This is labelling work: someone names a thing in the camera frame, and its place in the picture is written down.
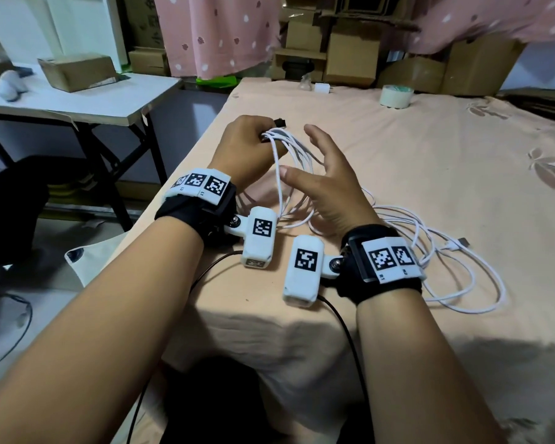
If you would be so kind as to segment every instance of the pink curtain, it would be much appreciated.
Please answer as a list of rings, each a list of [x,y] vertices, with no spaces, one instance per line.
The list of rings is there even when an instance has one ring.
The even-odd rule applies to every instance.
[[[392,49],[433,54],[454,40],[503,32],[523,42],[555,42],[555,0],[417,0],[421,32],[394,34]]]
[[[281,0],[155,0],[173,76],[211,79],[272,58]]]

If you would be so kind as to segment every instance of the forearm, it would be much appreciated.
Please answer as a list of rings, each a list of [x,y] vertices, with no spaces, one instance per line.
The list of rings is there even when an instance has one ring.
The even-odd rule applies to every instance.
[[[111,262],[0,384],[0,444],[111,439],[183,311],[202,250],[197,232],[164,217]]]
[[[360,303],[357,323],[377,443],[504,442],[418,292]]]

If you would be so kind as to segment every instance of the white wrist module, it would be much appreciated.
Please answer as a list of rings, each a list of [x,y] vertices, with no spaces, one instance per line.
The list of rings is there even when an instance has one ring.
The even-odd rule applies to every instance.
[[[218,205],[230,182],[230,176],[212,168],[195,168],[181,176],[164,194],[163,201],[176,195],[200,198]]]
[[[426,279],[417,258],[403,237],[385,237],[364,241],[364,251],[380,283],[418,277]]]
[[[273,257],[278,215],[267,207],[253,207],[249,216],[237,215],[234,227],[224,232],[244,238],[241,263],[249,268],[266,268]]]
[[[283,284],[283,300],[291,306],[308,307],[317,300],[321,277],[335,279],[339,273],[330,263],[341,256],[326,256],[323,241],[311,235],[294,238]]]

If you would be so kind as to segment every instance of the hand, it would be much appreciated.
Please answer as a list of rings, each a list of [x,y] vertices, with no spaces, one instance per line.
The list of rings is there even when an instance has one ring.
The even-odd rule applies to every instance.
[[[215,168],[230,176],[230,182],[241,193],[263,176],[273,164],[270,143],[261,143],[260,135],[274,128],[269,117],[241,115],[224,129],[220,144],[208,168]],[[277,154],[286,154],[286,148],[276,141]]]
[[[362,192],[351,165],[325,131],[314,125],[304,126],[311,143],[325,156],[325,176],[312,175],[289,166],[280,166],[282,181],[307,194],[315,209],[335,225],[343,237],[355,227],[384,224]]]

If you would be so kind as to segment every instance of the black wrist strap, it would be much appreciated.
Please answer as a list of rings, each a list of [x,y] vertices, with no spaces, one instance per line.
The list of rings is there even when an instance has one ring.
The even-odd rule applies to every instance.
[[[154,218],[177,218],[195,229],[206,247],[222,247],[239,240],[224,232],[224,226],[230,223],[236,212],[236,187],[229,183],[218,205],[194,196],[176,195],[163,202]]]
[[[380,283],[362,249],[364,241],[399,236],[395,229],[382,224],[352,229],[341,240],[341,254],[344,257],[339,277],[331,281],[323,279],[323,285],[334,286],[341,297],[351,299],[356,305],[381,293],[401,288],[410,288],[421,293],[421,279],[417,277]]]

